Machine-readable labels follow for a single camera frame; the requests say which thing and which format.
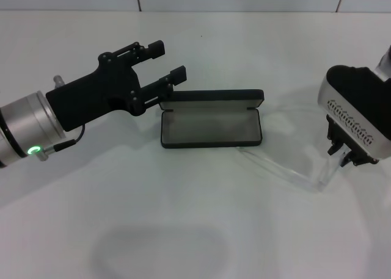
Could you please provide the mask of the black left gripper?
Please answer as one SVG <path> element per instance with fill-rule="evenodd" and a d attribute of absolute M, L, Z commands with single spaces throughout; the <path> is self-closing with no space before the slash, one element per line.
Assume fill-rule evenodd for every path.
<path fill-rule="evenodd" d="M 180 66 L 168 75 L 141 88 L 133 66 L 165 55 L 161 40 L 142 46 L 134 42 L 113 53 L 98 57 L 98 68 L 82 78 L 46 94 L 56 118 L 65 131 L 71 131 L 112 111 L 123 110 L 133 116 L 159 104 L 187 80 Z"/>

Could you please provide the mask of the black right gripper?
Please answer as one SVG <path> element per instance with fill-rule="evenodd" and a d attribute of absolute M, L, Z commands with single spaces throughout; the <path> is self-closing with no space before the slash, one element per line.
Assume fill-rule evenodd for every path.
<path fill-rule="evenodd" d="M 327 138 L 332 144 L 327 153 L 332 156 L 344 145 L 350 149 L 343 157 L 341 167 L 346 166 L 350 162 L 352 162 L 353 165 L 377 164 L 379 162 L 378 159 L 375 159 L 366 153 L 347 132 L 331 119 L 329 115 L 326 116 L 326 120 L 328 121 Z"/>

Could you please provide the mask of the transparent glasses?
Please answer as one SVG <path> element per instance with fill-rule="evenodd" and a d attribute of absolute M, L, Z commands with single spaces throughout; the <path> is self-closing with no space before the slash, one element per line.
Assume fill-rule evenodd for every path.
<path fill-rule="evenodd" d="M 316 104 L 268 106 L 260 114 L 261 145 L 239 147 L 238 157 L 261 178 L 275 178 L 309 192 L 321 192 L 340 170 L 349 148 L 333 155 L 326 114 Z"/>

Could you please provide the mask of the black glasses case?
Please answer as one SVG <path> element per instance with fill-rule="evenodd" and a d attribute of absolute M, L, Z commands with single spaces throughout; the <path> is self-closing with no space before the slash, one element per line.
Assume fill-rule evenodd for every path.
<path fill-rule="evenodd" d="M 263 135 L 260 89 L 177 91 L 160 102 L 167 149 L 256 147 Z"/>

